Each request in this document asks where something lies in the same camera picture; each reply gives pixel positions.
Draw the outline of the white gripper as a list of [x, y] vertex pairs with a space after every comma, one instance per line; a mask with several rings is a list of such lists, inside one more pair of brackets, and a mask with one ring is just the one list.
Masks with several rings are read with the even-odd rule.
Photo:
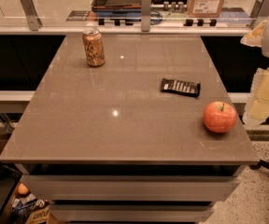
[[[262, 48], [262, 54], [269, 58], [269, 16], [240, 39], [249, 47]], [[269, 67], [258, 68], [247, 99], [243, 122], [248, 127], [259, 126], [269, 118]]]

